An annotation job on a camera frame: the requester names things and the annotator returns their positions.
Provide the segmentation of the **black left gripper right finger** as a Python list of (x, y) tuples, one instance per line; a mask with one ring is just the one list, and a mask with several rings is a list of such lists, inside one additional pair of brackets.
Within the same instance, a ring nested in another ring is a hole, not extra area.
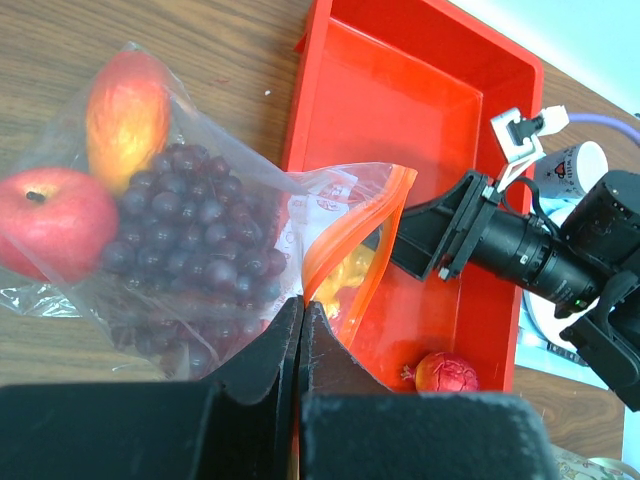
[(502, 393), (400, 394), (337, 340), (323, 307), (300, 339), (303, 479), (556, 479), (533, 408)]

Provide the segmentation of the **yellow orange segments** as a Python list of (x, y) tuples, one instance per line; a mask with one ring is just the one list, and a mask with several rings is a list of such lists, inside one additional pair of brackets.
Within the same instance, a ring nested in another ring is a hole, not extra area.
[(359, 288), (373, 263), (375, 251), (365, 245), (352, 250), (323, 280), (313, 299), (319, 302), (329, 320), (339, 317), (344, 297)]

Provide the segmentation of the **clear zip top bag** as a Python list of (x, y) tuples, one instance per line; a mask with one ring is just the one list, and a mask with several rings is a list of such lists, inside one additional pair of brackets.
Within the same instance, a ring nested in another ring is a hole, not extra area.
[(90, 320), (170, 380), (218, 369), (292, 298), (350, 346), (415, 178), (285, 172), (129, 43), (1, 178), (1, 304)]

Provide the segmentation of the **red yellow mango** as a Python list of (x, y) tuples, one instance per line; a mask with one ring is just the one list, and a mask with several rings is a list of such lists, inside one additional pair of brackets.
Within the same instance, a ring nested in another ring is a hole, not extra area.
[(167, 143), (168, 78), (162, 62), (130, 50), (116, 54), (93, 80), (85, 115), (89, 170), (117, 196)]

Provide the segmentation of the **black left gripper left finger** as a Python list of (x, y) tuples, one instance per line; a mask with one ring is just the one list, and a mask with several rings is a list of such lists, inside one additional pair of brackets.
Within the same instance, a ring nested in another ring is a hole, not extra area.
[(283, 479), (303, 301), (198, 381), (10, 385), (5, 479)]

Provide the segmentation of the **dark purple grape bunch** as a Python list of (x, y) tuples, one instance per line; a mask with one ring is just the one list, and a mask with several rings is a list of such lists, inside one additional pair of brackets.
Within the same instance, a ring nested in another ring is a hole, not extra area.
[(200, 379), (253, 341), (281, 291), (278, 196), (226, 158), (174, 143), (135, 173), (103, 271), (119, 295), (103, 315), (116, 348), (168, 379)]

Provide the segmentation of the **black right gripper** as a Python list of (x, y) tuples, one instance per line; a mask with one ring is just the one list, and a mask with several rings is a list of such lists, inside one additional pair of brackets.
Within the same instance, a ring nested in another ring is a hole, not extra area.
[(526, 176), (515, 181), (530, 191), (532, 213), (516, 213), (491, 185), (475, 199), (473, 172), (405, 209), (391, 262), (420, 281), (436, 269), (448, 280), (472, 263), (553, 303), (558, 313), (586, 310), (600, 294), (600, 273), (562, 242), (559, 227), (542, 210), (536, 183)]

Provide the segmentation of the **red apple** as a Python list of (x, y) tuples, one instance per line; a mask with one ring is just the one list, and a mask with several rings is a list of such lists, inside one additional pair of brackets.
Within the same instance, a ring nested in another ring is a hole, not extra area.
[(77, 283), (97, 268), (118, 225), (114, 198), (86, 173), (38, 167), (1, 181), (1, 265), (14, 273)]

